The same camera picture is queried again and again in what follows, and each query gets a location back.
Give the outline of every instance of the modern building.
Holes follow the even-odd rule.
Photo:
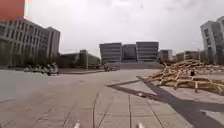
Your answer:
[[[158,59],[158,42],[137,42],[136,44],[100,44],[103,63],[113,62],[155,62]]]
[[[125,44],[122,46],[122,62],[136,62],[136,44]]]
[[[100,44],[100,53],[102,63],[121,62],[122,44],[121,43]]]
[[[172,50],[160,50],[159,59],[161,61],[173,61],[173,51]]]
[[[158,42],[137,42],[137,59],[142,62],[155,62],[158,59]]]
[[[56,58],[59,51],[60,32],[52,27],[46,30],[49,33],[47,56],[49,58]]]
[[[86,50],[81,50],[79,53],[61,54],[58,64],[61,68],[92,68],[100,66],[100,59]]]
[[[224,17],[201,26],[208,63],[224,64]]]
[[[60,32],[25,18],[0,22],[0,64],[45,63],[58,53]]]
[[[183,61],[183,60],[200,60],[200,61],[205,61],[205,55],[204,51],[184,51],[181,53],[176,54],[176,59],[177,61]]]

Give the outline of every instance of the stone slab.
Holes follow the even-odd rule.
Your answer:
[[[149,117],[154,116],[149,106],[131,106],[132,117]]]
[[[106,115],[99,128],[130,128],[130,117]]]
[[[155,117],[132,117],[132,128],[136,128],[137,124],[141,122],[145,128],[162,128],[159,121]]]

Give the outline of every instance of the person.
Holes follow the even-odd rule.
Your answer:
[[[191,70],[191,76],[195,76],[195,71],[194,71],[194,69]]]

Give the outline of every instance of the tall building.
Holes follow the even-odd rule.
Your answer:
[[[122,44],[121,43],[100,44],[100,53],[103,63],[121,62]]]
[[[137,59],[143,62],[154,62],[158,59],[158,42],[137,42]]]
[[[201,32],[208,63],[224,64],[224,17],[206,22]]]
[[[172,50],[160,50],[159,58],[161,61],[173,61],[173,51]]]
[[[136,44],[100,44],[102,62],[155,62],[158,59],[158,42]]]
[[[27,61],[38,63],[52,59],[58,53],[59,38],[60,32],[55,29],[45,29],[24,18],[1,21],[0,63],[23,65]]]
[[[122,46],[123,62],[137,61],[136,44],[125,44]]]
[[[183,60],[201,60],[204,62],[205,56],[204,51],[184,51],[181,53],[176,54],[177,61],[183,61]]]
[[[56,58],[59,51],[60,32],[52,27],[46,29],[48,31],[48,49],[47,56]]]

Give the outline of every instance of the wall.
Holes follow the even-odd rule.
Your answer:
[[[0,20],[24,17],[25,0],[0,0]]]

